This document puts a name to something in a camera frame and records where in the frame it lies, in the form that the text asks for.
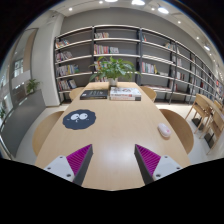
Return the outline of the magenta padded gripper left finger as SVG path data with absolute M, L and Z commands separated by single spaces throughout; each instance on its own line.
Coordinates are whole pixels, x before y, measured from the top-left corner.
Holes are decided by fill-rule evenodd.
M 92 155 L 92 145 L 87 145 L 68 156 L 59 155 L 44 170 L 81 186 Z

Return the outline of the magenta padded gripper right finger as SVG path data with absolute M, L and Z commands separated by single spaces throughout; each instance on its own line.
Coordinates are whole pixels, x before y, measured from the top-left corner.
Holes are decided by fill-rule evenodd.
M 135 145 L 134 155 L 145 184 L 152 183 L 182 169 L 168 155 L 159 156 L 138 144 Z

